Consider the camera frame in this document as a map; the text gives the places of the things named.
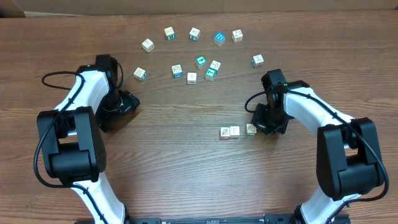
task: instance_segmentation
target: wooden block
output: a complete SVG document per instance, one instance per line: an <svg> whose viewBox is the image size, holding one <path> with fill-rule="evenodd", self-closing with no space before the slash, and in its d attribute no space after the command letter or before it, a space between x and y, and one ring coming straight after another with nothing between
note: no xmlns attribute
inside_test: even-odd
<svg viewBox="0 0 398 224"><path fill-rule="evenodd" d="M197 83L197 74L193 73L193 72L188 72L187 83L188 84L196 84Z"/></svg>
<svg viewBox="0 0 398 224"><path fill-rule="evenodd" d="M216 70L209 68L206 72L205 78L209 81L213 81L216 76Z"/></svg>
<svg viewBox="0 0 398 224"><path fill-rule="evenodd" d="M247 124L246 125L246 134L247 135L256 135L257 128L253 124Z"/></svg>
<svg viewBox="0 0 398 224"><path fill-rule="evenodd" d="M153 50L155 48L155 45L152 41L150 41L149 39L146 39L142 43L142 48L149 53L149 52L151 52L151 50Z"/></svg>
<svg viewBox="0 0 398 224"><path fill-rule="evenodd" d="M216 75L218 74L218 70L220 69L220 67L221 67L221 63L219 63L215 60L210 65L210 68L216 70Z"/></svg>
<svg viewBox="0 0 398 224"><path fill-rule="evenodd" d="M260 67L264 63L264 59L262 59L261 55L253 56L251 59L251 63L253 64L254 68Z"/></svg>
<svg viewBox="0 0 398 224"><path fill-rule="evenodd" d="M173 71L174 78L182 77L181 65L172 66L172 71Z"/></svg>
<svg viewBox="0 0 398 224"><path fill-rule="evenodd" d="M225 42L225 35L223 33L219 32L214 36L214 43L217 46L221 47L224 42Z"/></svg>
<svg viewBox="0 0 398 224"><path fill-rule="evenodd" d="M231 126L229 127L231 138L239 137L239 126Z"/></svg>
<svg viewBox="0 0 398 224"><path fill-rule="evenodd" d="M167 40L172 40L175 38L173 27L168 27L168 28L164 29L164 32L166 33Z"/></svg>
<svg viewBox="0 0 398 224"><path fill-rule="evenodd" d="M221 128L220 139L229 139L229 128Z"/></svg>
<svg viewBox="0 0 398 224"><path fill-rule="evenodd" d="M134 78L144 81L147 78L147 72L142 68L137 68L134 72Z"/></svg>
<svg viewBox="0 0 398 224"><path fill-rule="evenodd" d="M200 56L197 58L197 67L199 69L203 69L204 67L206 67L207 61L205 56Z"/></svg>
<svg viewBox="0 0 398 224"><path fill-rule="evenodd" d="M232 40L236 43L243 40L243 34L241 30L232 31Z"/></svg>
<svg viewBox="0 0 398 224"><path fill-rule="evenodd" d="M198 41L199 36L200 36L200 30L192 27L191 32L189 32L189 39L193 41Z"/></svg>

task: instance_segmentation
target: cube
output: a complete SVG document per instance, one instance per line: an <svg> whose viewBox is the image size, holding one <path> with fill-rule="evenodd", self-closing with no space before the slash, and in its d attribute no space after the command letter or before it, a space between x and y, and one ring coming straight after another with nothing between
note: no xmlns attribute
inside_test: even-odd
<svg viewBox="0 0 398 224"><path fill-rule="evenodd" d="M215 60L212 61L211 65L210 65L210 68L216 70L216 75L218 74L218 70L220 69L220 67L221 67L221 63L219 63Z"/></svg>
<svg viewBox="0 0 398 224"><path fill-rule="evenodd" d="M137 68L134 72L134 78L144 81L147 78L147 72L142 68Z"/></svg>
<svg viewBox="0 0 398 224"><path fill-rule="evenodd" d="M232 40L236 43L243 40L243 34L241 30L232 31Z"/></svg>
<svg viewBox="0 0 398 224"><path fill-rule="evenodd" d="M220 131L220 139L229 139L229 128L221 128Z"/></svg>
<svg viewBox="0 0 398 224"><path fill-rule="evenodd" d="M231 138L239 137L239 126L231 126L231 127L229 127L229 131L230 131Z"/></svg>
<svg viewBox="0 0 398 224"><path fill-rule="evenodd" d="M142 43L142 48L146 50L148 53L151 52L155 47L154 43L150 41L149 39L146 39Z"/></svg>
<svg viewBox="0 0 398 224"><path fill-rule="evenodd" d="M215 76L216 76L216 70L209 68L206 72L205 78L207 80L213 81Z"/></svg>
<svg viewBox="0 0 398 224"><path fill-rule="evenodd" d="M181 65L172 66L172 71L173 71L174 78L182 77Z"/></svg>
<svg viewBox="0 0 398 224"><path fill-rule="evenodd" d="M262 59L261 55L253 56L251 59L251 63L253 64L254 68L260 67L264 63L264 59Z"/></svg>
<svg viewBox="0 0 398 224"><path fill-rule="evenodd" d="M225 35L223 33L219 32L214 36L214 43L217 46L221 47L224 42L225 42Z"/></svg>
<svg viewBox="0 0 398 224"><path fill-rule="evenodd" d="M196 84L197 83L197 74L193 73L193 72L188 72L187 83L188 84Z"/></svg>
<svg viewBox="0 0 398 224"><path fill-rule="evenodd" d="M164 29L164 32L166 33L167 40L172 40L175 38L173 27L168 27Z"/></svg>
<svg viewBox="0 0 398 224"><path fill-rule="evenodd" d="M200 30L192 27L191 32L189 32L189 39L193 41L198 41L199 36L200 36Z"/></svg>
<svg viewBox="0 0 398 224"><path fill-rule="evenodd" d="M204 67L206 67L207 61L205 56L200 56L197 58L197 67L199 69L203 69Z"/></svg>
<svg viewBox="0 0 398 224"><path fill-rule="evenodd" d="M253 124L247 124L246 125L246 134L247 135L256 135L257 128Z"/></svg>

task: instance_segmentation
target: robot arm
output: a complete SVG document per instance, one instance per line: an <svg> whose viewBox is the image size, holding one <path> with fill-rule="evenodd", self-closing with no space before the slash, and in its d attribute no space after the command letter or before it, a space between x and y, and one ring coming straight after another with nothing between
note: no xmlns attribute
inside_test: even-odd
<svg viewBox="0 0 398 224"><path fill-rule="evenodd" d="M284 134L289 120L296 118L318 139L320 186L309 201L296 209L295 216L301 223L326 223L345 201L383 184L383 174L375 158L331 112L361 133L381 160L376 127L370 119L354 119L339 112L320 99L305 82L287 83L281 70L267 72L261 81L268 104L257 105L252 119L256 128L266 134ZM346 157L348 147L358 149L358 154Z"/></svg>

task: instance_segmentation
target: small cube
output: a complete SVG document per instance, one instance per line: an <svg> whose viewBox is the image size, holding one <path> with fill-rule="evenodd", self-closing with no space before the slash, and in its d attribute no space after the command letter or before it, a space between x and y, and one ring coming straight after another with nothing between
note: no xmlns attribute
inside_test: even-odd
<svg viewBox="0 0 398 224"><path fill-rule="evenodd" d="M172 66L172 71L173 71L174 78L182 77L181 65Z"/></svg>
<svg viewBox="0 0 398 224"><path fill-rule="evenodd" d="M232 31L232 40L236 43L243 40L243 34L241 30Z"/></svg>
<svg viewBox="0 0 398 224"><path fill-rule="evenodd" d="M261 55L253 56L251 59L251 63L253 64L254 68L260 67L264 63L264 59L262 59Z"/></svg>
<svg viewBox="0 0 398 224"><path fill-rule="evenodd" d="M200 36L200 30L192 27L191 32L189 32L189 39L193 41L198 41L199 36Z"/></svg>
<svg viewBox="0 0 398 224"><path fill-rule="evenodd" d="M148 53L151 52L155 47L154 43L150 41L149 39L146 39L142 43L142 48L146 50Z"/></svg>
<svg viewBox="0 0 398 224"><path fill-rule="evenodd" d="M168 27L164 29L164 32L166 33L167 40L172 40L175 38L173 27Z"/></svg>
<svg viewBox="0 0 398 224"><path fill-rule="evenodd" d="M216 76L216 70L209 68L206 72L205 78L209 81L213 81L214 77Z"/></svg>
<svg viewBox="0 0 398 224"><path fill-rule="evenodd" d="M220 139L229 139L230 137L229 128L221 128Z"/></svg>
<svg viewBox="0 0 398 224"><path fill-rule="evenodd" d="M205 56L200 56L197 58L197 67L203 69L207 64Z"/></svg>
<svg viewBox="0 0 398 224"><path fill-rule="evenodd" d="M221 63L219 63L215 60L210 65L210 68L216 70L216 75L218 74L218 70L220 69L220 67L221 67Z"/></svg>
<svg viewBox="0 0 398 224"><path fill-rule="evenodd" d="M256 135L257 128L253 124L247 124L246 125L246 134L247 135Z"/></svg>
<svg viewBox="0 0 398 224"><path fill-rule="evenodd" d="M223 33L219 32L214 36L214 43L217 46L221 47L224 42L225 42L225 35Z"/></svg>
<svg viewBox="0 0 398 224"><path fill-rule="evenodd" d="M134 78L144 81L147 77L147 72L142 68L137 68L134 72Z"/></svg>
<svg viewBox="0 0 398 224"><path fill-rule="evenodd" d="M231 138L238 138L239 137L239 126L231 126L229 128Z"/></svg>
<svg viewBox="0 0 398 224"><path fill-rule="evenodd" d="M193 73L193 72L188 72L187 83L188 84L196 84L197 83L197 74Z"/></svg>

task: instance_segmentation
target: table surface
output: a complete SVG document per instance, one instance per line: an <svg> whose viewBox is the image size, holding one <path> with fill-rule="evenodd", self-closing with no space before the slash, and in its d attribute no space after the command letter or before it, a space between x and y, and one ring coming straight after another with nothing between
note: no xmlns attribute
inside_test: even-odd
<svg viewBox="0 0 398 224"><path fill-rule="evenodd" d="M168 41L170 26L176 39ZM201 30L198 42L188 38L192 27ZM231 40L236 29L242 42ZM213 43L219 31L226 35L221 47ZM141 47L146 38L155 44L149 54ZM304 80L336 109L375 122L390 192L345 211L353 223L397 222L398 11L1 19L0 52L0 223L91 217L72 190L41 185L32 161L38 113L67 94L43 86L41 77L75 71L98 54L122 64L123 89L141 101L134 115L103 134L106 175L134 217L291 213L308 200L318 185L314 136L296 120L284 135L244 134L252 116L245 101L263 91L266 71L281 68L288 82ZM257 54L264 64L253 68ZM213 82L196 68L199 55L221 62ZM176 64L183 78L172 78ZM147 70L144 82L133 77L137 67ZM196 85L187 85L187 72L197 72ZM48 82L72 86L73 77ZM258 97L249 107L265 102ZM232 125L241 127L241 137L220 141L220 127ZM46 180L58 183L47 177L41 156L39 165Z"/></svg>

